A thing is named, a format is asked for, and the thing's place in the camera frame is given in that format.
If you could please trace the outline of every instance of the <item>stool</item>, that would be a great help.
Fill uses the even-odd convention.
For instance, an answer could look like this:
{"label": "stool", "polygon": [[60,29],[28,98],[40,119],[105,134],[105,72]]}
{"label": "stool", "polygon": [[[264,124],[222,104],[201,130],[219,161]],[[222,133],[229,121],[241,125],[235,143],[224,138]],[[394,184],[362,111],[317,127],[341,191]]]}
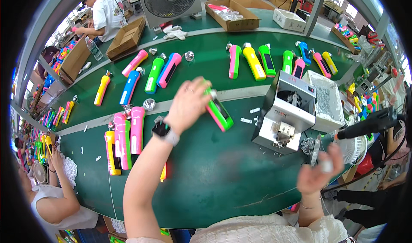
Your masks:
{"label": "stool", "polygon": [[133,8],[134,15],[137,16],[137,14],[142,11],[142,5],[140,4],[140,0],[130,3],[130,4],[131,4],[131,7]]}

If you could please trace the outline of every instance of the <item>white styrofoam box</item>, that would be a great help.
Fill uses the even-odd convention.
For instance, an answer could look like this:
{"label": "white styrofoam box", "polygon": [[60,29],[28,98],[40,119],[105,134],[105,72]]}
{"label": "white styrofoam box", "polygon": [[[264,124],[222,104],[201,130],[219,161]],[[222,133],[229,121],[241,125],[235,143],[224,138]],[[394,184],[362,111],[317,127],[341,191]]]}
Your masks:
{"label": "white styrofoam box", "polygon": [[275,9],[273,12],[273,20],[283,29],[303,32],[306,26],[306,21],[299,17],[296,13],[282,9]]}
{"label": "white styrofoam box", "polygon": [[[317,89],[317,102],[315,106],[316,121],[312,129],[329,133],[342,127],[345,124],[345,119],[343,116],[343,108],[336,83],[311,70],[306,71],[305,75],[302,77],[302,81],[309,83]],[[321,101],[319,99],[320,96],[318,95],[318,88],[321,87],[329,89],[329,102],[327,103],[330,108],[329,114],[319,111],[318,105]]]}

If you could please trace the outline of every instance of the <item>smart watch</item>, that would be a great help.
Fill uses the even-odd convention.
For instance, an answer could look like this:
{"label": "smart watch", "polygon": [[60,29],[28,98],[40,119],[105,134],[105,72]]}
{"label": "smart watch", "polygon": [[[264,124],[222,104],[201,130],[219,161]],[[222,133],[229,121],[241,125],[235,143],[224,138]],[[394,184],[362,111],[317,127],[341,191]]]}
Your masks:
{"label": "smart watch", "polygon": [[171,143],[173,146],[176,146],[180,139],[173,129],[163,120],[156,122],[152,128],[152,134],[157,135],[161,140]]}

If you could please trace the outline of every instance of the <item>green workbench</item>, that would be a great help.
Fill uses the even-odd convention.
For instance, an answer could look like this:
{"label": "green workbench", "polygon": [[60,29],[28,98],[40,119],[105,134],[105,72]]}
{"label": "green workbench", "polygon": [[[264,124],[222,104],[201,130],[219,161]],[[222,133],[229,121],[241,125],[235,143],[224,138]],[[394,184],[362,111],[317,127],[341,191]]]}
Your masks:
{"label": "green workbench", "polygon": [[[260,28],[279,29],[272,20],[272,11],[250,10],[262,19]],[[182,26],[183,30],[188,32],[220,28],[214,19],[204,13],[201,20],[184,17],[173,24]],[[315,26],[314,34],[335,43],[340,41],[320,24]],[[151,42],[154,36],[153,31],[146,28],[140,45]],[[254,80],[243,56],[239,63],[239,77],[236,80],[229,79],[229,53],[225,50],[226,43],[230,41],[232,44],[243,45],[244,42],[250,42],[255,50],[260,45],[270,43],[272,59],[276,70],[279,70],[285,50],[294,50],[300,55],[295,47],[297,40],[305,41],[309,48],[321,53],[332,53],[339,70],[339,73],[332,77],[333,80],[340,79],[353,64],[352,60],[348,60],[344,55],[349,51],[301,35],[265,31],[193,35],[184,41],[171,40],[153,46],[157,48],[158,54],[165,52],[167,56],[172,52],[184,54],[191,50],[195,54],[195,60],[189,63],[183,59],[167,88],[158,88],[154,95],[144,92],[147,74],[142,76],[137,82],[131,104],[141,106],[147,98],[153,98],[157,103],[171,100],[183,81],[192,80],[200,75],[210,80],[213,88],[218,91],[269,85],[272,82],[270,78],[260,82]],[[100,47],[102,52],[108,45],[109,43],[106,43]],[[122,111],[123,107],[119,100],[127,78],[121,71],[134,56],[135,54],[104,65],[64,92],[54,102],[54,109],[58,109],[59,106],[65,107],[74,95],[78,95],[78,101],[71,112],[68,124],[60,123],[55,131],[59,132]],[[141,65],[147,72],[151,69],[153,58],[149,56]],[[314,61],[307,69],[321,73]],[[93,102],[100,79],[106,70],[111,71],[113,76],[103,103],[98,107]],[[220,131],[208,114],[205,114],[182,135],[180,143],[168,160],[167,179],[159,183],[152,202],[160,227],[204,228],[239,215],[266,215],[277,212],[300,200],[300,194],[295,186],[298,170],[305,161],[304,154],[299,151],[278,156],[273,151],[250,141],[255,129],[254,124],[240,122],[241,117],[255,117],[249,110],[261,106],[263,98],[259,96],[224,102],[234,120],[234,126],[225,133]],[[165,116],[166,112],[145,118],[144,145],[151,137],[153,121],[158,115]],[[103,215],[123,220],[122,196],[129,171],[122,171],[120,176],[109,175],[104,140],[107,130],[107,125],[101,125],[89,128],[86,132],[81,130],[64,135],[61,139],[61,151],[77,164],[75,191],[79,194],[80,203]],[[315,138],[319,132],[307,130],[306,134]]]}

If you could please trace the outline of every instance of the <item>plastic bag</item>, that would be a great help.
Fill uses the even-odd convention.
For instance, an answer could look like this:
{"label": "plastic bag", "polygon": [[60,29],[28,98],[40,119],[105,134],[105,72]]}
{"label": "plastic bag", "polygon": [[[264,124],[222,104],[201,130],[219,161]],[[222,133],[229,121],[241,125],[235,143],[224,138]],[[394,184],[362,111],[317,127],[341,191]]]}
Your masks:
{"label": "plastic bag", "polygon": [[365,35],[359,37],[358,45],[362,48],[359,54],[345,54],[346,57],[354,60],[355,62],[361,62],[362,64],[368,58],[369,54],[372,52],[373,48],[369,44]]}

